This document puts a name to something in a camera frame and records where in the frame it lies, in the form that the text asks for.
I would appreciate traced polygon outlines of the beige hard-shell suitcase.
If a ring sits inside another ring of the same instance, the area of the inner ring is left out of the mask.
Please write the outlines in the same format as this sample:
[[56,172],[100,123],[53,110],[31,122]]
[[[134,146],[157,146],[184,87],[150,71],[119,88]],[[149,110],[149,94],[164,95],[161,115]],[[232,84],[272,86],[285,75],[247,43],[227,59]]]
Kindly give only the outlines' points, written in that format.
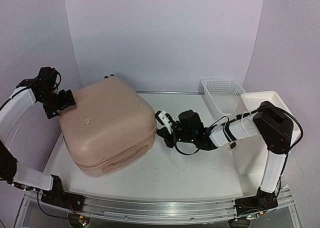
[[99,177],[140,158],[152,148],[155,111],[116,76],[73,93],[76,105],[59,113],[59,124],[76,166]]

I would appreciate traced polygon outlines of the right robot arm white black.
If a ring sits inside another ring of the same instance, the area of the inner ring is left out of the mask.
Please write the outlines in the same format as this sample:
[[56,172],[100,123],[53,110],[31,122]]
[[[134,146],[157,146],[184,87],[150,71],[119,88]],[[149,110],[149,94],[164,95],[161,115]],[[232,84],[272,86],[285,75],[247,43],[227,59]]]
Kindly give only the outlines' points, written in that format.
[[249,148],[266,149],[267,158],[258,188],[252,197],[252,206],[262,210],[271,200],[285,166],[292,145],[294,118],[286,110],[263,101],[253,111],[237,115],[233,119],[223,116],[205,127],[197,112],[187,110],[174,120],[166,111],[155,113],[155,119],[163,126],[156,131],[168,148],[181,155],[178,143],[192,144],[199,151],[213,151],[220,147],[247,140]]

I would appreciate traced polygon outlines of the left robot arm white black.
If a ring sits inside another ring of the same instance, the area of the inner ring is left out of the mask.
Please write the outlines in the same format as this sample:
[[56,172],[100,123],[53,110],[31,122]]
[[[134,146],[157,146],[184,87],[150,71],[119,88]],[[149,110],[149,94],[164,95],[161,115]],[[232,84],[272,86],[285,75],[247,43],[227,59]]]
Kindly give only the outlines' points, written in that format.
[[0,107],[0,179],[24,191],[47,192],[57,207],[67,202],[61,179],[18,163],[10,152],[13,131],[36,103],[42,104],[46,117],[55,118],[76,105],[72,91],[59,89],[62,77],[54,67],[42,67],[35,78],[22,80]]

